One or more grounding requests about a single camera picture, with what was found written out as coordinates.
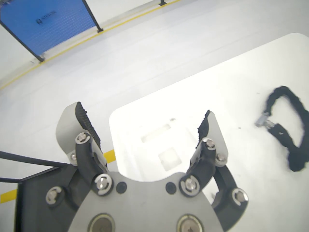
blue safety fence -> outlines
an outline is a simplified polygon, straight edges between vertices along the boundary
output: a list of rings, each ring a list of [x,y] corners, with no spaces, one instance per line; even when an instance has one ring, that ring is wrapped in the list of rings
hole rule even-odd
[[[37,55],[95,26],[82,0],[13,0],[0,17]]]

